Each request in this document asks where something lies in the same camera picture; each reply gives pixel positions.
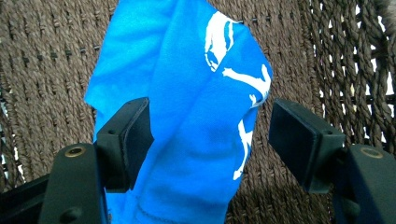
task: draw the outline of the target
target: white graphic print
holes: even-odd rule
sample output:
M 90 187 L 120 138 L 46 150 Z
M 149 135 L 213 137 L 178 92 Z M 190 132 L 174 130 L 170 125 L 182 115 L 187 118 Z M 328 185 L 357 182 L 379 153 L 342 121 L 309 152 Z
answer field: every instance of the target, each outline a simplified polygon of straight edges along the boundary
M 250 75 L 238 74 L 232 68 L 225 68 L 223 75 L 225 77 L 230 77 L 237 81 L 245 82 L 246 84 L 248 84 L 249 86 L 253 87 L 254 89 L 260 92 L 260 94 L 262 95 L 262 99 L 259 102 L 257 102 L 257 98 L 254 94 L 249 95 L 250 100 L 252 102 L 251 108 L 257 107 L 262 103 L 264 103 L 265 99 L 268 96 L 268 91 L 270 90 L 270 86 L 271 86 L 271 78 L 270 75 L 268 74 L 267 67 L 265 67 L 264 64 L 262 65 L 262 75 L 265 81 L 263 81 L 259 77 L 252 77 Z
M 232 78 L 236 81 L 240 81 L 240 82 L 248 84 L 249 86 L 256 89 L 262 95 L 262 99 L 259 102 L 257 102 L 256 95 L 254 95 L 254 94 L 249 95 L 249 98 L 251 100 L 251 108 L 261 105 L 265 101 L 265 99 L 268 97 L 268 93 L 269 93 L 270 85 L 271 85 L 271 78 L 268 74 L 267 67 L 264 64 L 262 65 L 262 76 L 264 77 L 265 81 L 259 77 L 252 77 L 250 75 L 238 74 L 232 68 L 224 68 L 223 75 L 225 77 Z M 244 126 L 243 120 L 241 120 L 239 122 L 238 130 L 239 130 L 239 135 L 241 137 L 242 144 L 244 147 L 245 156 L 244 156 L 244 159 L 243 159 L 242 164 L 239 167 L 239 169 L 237 169 L 233 173 L 233 180 L 236 180 L 239 177 L 241 177 L 241 175 L 243 173 L 245 164 L 247 162 L 247 157 L 248 157 L 248 145 L 251 147 L 251 140 L 252 140 L 252 135 L 253 135 L 253 131 L 251 131 L 249 133 L 247 133 L 245 131 L 245 126 Z
M 245 131 L 245 125 L 243 120 L 239 122 L 238 130 L 239 130 L 239 135 L 241 136 L 242 145 L 244 146 L 245 156 L 239 169 L 233 172 L 233 180 L 237 180 L 239 177 L 241 177 L 242 173 L 244 172 L 245 163 L 247 162 L 247 158 L 248 158 L 248 145 L 251 147 L 251 140 L 253 138 L 253 131 L 249 133 Z
M 206 27 L 205 58 L 207 65 L 209 65 L 213 72 L 218 69 L 219 64 L 223 60 L 227 51 L 233 46 L 234 23 L 235 21 L 227 18 L 220 12 L 216 12 L 213 14 L 209 24 Z
M 207 65 L 213 72 L 216 72 L 221 61 L 227 54 L 227 52 L 233 46 L 233 24 L 236 23 L 231 19 L 227 18 L 220 12 L 213 14 L 206 27 L 206 38 L 205 38 L 205 59 Z M 236 73 L 232 68 L 224 68 L 222 72 L 224 77 L 229 77 L 235 81 L 248 84 L 250 87 L 256 89 L 261 97 L 258 102 L 258 97 L 255 94 L 249 94 L 252 104 L 251 108 L 261 105 L 268 96 L 270 90 L 271 78 L 268 74 L 267 67 L 262 65 L 262 78 L 253 77 L 251 75 Z M 238 124 L 239 136 L 241 137 L 242 146 L 244 148 L 244 159 L 240 167 L 233 172 L 233 180 L 237 180 L 241 177 L 245 164 L 248 158 L 248 148 L 251 147 L 251 141 L 253 131 L 246 132 L 244 121 L 239 121 Z

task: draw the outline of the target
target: brown rope weave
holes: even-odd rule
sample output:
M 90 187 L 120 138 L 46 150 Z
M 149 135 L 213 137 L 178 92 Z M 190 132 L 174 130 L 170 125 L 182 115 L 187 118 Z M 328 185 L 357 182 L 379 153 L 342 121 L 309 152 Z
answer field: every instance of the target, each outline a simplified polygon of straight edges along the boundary
M 396 90 L 391 12 L 396 5 L 379 0 L 210 3 L 250 28 L 274 68 L 271 96 L 259 112 L 252 155 L 227 223 L 330 222 L 330 196 L 304 193 L 267 143 L 272 104 L 275 97 L 299 102 L 344 131 L 348 146 L 366 143 L 396 154 L 391 112 L 396 100 L 394 93 L 387 95 L 389 73 Z M 20 164 L 31 181 L 50 171 L 62 147 L 91 142 L 94 112 L 82 97 L 116 5 L 117 0 L 0 1 L 1 102 L 7 109 L 0 116 L 6 159 L 0 165 L 0 192 L 23 183 Z

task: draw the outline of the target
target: blue fabric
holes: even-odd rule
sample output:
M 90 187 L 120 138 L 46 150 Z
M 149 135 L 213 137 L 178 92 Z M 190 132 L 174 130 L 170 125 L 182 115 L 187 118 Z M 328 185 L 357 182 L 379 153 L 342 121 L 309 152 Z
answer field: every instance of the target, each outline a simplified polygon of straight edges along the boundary
M 223 223 L 248 159 L 270 64 L 247 27 L 204 0 L 120 0 L 85 100 L 95 135 L 148 96 L 155 138 L 113 223 Z

